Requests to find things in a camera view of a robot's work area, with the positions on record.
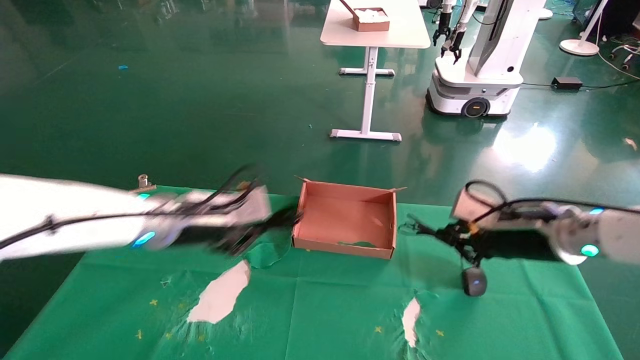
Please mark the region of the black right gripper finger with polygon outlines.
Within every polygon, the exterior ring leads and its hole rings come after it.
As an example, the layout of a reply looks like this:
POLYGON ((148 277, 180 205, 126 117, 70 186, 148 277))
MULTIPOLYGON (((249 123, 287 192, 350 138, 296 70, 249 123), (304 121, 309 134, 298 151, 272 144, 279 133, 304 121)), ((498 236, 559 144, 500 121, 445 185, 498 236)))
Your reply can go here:
POLYGON ((430 227, 420 221, 414 214, 409 214, 409 219, 412 221, 410 228, 412 228, 417 235, 427 235, 435 239, 462 239, 477 232, 477 223, 464 219, 455 219, 453 222, 441 228, 430 227))
POLYGON ((465 260, 471 266, 480 266, 483 256, 469 242, 468 238, 458 236, 445 236, 440 239, 441 242, 450 246, 458 252, 461 259, 465 260))

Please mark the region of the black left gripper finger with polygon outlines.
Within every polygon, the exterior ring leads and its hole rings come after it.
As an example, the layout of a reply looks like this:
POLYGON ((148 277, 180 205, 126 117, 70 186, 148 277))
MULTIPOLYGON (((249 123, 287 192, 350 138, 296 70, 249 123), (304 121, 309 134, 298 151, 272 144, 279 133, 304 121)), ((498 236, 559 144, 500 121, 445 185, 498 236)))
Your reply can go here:
POLYGON ((281 208, 264 223, 266 227, 294 227, 302 219, 302 212, 296 206, 281 208))
POLYGON ((249 249, 259 237, 270 230, 292 228, 299 219, 268 219, 258 223, 227 228, 216 244, 216 250, 229 256, 240 256, 249 249))

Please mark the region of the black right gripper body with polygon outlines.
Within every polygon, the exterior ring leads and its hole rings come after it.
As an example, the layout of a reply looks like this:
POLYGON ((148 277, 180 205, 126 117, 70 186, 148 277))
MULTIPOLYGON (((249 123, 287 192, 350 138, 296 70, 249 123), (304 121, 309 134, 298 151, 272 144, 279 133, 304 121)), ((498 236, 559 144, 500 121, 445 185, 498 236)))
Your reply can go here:
POLYGON ((560 262, 549 238, 534 229, 484 230, 478 234, 477 251, 487 259, 560 262))

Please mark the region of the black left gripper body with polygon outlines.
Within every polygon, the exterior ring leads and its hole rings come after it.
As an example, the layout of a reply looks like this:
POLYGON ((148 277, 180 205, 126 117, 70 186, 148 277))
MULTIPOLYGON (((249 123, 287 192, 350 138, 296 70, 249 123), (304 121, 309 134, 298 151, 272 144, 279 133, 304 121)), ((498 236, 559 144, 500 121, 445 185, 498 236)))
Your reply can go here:
POLYGON ((230 248, 238 241, 241 227, 205 227, 190 225, 179 232, 172 246, 206 244, 213 248, 230 248))

